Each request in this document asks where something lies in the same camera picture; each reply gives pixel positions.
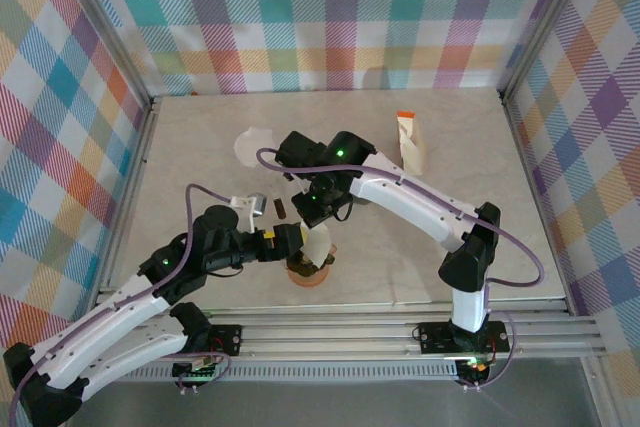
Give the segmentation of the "amber plastic coffee dripper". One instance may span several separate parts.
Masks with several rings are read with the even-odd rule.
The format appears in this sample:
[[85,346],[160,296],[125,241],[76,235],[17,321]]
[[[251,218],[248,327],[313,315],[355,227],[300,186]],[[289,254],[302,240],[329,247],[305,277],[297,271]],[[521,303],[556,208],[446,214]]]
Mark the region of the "amber plastic coffee dripper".
[[335,261],[333,254],[329,253],[321,266],[314,264],[303,252],[298,251],[293,256],[286,259],[286,266],[290,272],[301,277],[311,277]]

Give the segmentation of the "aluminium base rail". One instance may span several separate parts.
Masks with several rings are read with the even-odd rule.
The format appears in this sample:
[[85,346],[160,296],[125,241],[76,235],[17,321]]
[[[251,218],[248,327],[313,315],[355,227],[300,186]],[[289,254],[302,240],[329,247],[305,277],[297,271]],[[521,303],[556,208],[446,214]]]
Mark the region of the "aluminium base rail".
[[[420,322],[445,321],[449,302],[368,302],[309,305],[216,305],[205,292],[190,295],[215,324],[243,328],[240,359],[413,360],[421,355]],[[494,318],[516,341],[516,358],[580,358],[605,354],[596,321],[573,316],[560,299],[502,300]]]

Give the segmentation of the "left circuit board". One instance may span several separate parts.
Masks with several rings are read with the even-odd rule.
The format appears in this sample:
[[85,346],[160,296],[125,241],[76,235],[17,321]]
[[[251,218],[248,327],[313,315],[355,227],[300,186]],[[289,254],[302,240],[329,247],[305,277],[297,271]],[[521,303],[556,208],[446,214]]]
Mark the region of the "left circuit board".
[[171,376],[183,382],[207,382],[220,374],[226,366],[226,361],[220,356],[205,356],[196,358],[183,358],[174,362]]

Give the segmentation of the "short aluminium frame post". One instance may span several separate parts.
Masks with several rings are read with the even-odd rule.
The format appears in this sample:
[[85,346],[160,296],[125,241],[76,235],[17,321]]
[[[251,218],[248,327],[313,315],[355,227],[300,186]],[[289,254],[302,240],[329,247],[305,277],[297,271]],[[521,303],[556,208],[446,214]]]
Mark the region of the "short aluminium frame post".
[[581,364],[601,427],[621,427],[600,358],[582,357]]

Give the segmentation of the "colourful checked backdrop cloth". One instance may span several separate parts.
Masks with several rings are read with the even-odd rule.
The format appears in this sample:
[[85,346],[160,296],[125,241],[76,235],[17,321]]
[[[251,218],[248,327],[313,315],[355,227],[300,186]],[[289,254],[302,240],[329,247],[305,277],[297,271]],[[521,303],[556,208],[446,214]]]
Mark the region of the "colourful checked backdrop cloth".
[[0,0],[0,356],[86,308],[142,114],[79,0]]
[[508,112],[569,299],[640,397],[640,0],[569,0]]
[[154,95],[495,87],[535,0],[100,0]]

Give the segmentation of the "orange and white filter packet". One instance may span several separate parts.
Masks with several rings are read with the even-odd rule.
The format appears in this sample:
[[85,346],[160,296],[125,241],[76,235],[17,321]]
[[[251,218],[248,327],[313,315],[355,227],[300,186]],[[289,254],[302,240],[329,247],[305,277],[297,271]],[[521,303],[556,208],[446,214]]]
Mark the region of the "orange and white filter packet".
[[426,169],[426,144],[416,113],[397,111],[396,121],[402,168],[410,175],[423,175]]

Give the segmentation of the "grey metal base panel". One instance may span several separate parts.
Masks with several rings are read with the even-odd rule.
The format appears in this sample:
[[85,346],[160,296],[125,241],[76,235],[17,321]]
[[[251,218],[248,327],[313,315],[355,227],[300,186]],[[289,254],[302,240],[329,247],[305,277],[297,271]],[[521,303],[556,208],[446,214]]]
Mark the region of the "grey metal base panel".
[[163,384],[117,384],[73,427],[601,427],[582,396],[492,393],[446,383],[295,385],[223,382],[196,395]]

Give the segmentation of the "orange glass cup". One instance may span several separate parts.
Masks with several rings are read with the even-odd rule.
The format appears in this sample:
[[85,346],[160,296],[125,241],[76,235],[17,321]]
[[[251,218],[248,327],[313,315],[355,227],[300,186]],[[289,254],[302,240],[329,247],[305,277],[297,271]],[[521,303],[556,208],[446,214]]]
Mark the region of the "orange glass cup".
[[[335,257],[336,251],[337,251],[337,247],[334,244],[332,244],[330,253],[333,254],[334,257]],[[330,267],[332,265],[326,267],[324,270],[321,270],[319,273],[311,277],[301,277],[293,272],[290,272],[287,269],[287,266],[286,266],[286,269],[287,269],[287,274],[292,282],[294,282],[296,285],[299,285],[301,287],[311,288],[311,287],[318,286],[327,278],[330,271]]]

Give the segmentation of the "aluminium side rail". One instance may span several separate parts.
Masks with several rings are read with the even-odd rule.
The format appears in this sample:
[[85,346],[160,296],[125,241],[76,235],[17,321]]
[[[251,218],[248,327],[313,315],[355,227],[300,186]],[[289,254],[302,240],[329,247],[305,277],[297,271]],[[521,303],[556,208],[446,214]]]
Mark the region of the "aluminium side rail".
[[112,294],[118,285],[123,270],[128,238],[131,231],[136,203],[144,177],[148,152],[153,142],[158,116],[164,98],[156,96],[143,116],[141,131],[135,144],[122,189],[118,207],[114,216],[113,229],[101,251],[100,262],[94,279],[94,285],[88,297],[86,313],[94,308],[98,301]]

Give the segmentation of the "right circuit board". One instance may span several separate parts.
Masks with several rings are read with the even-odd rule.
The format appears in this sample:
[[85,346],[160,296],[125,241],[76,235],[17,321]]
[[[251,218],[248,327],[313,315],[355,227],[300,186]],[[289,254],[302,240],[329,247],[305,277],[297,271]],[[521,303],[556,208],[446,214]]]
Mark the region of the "right circuit board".
[[494,358],[456,358],[455,367],[458,381],[462,384],[482,384],[488,381]]

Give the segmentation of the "circuit board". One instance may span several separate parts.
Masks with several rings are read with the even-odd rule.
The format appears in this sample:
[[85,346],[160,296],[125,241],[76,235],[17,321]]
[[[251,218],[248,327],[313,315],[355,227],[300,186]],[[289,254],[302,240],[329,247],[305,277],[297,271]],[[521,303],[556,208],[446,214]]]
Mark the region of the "circuit board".
[[462,384],[482,384],[488,381],[494,358],[456,358],[455,367],[458,381]]
[[174,362],[171,376],[183,382],[207,382],[220,374],[226,366],[226,361],[220,356],[205,356],[196,358],[183,358]]

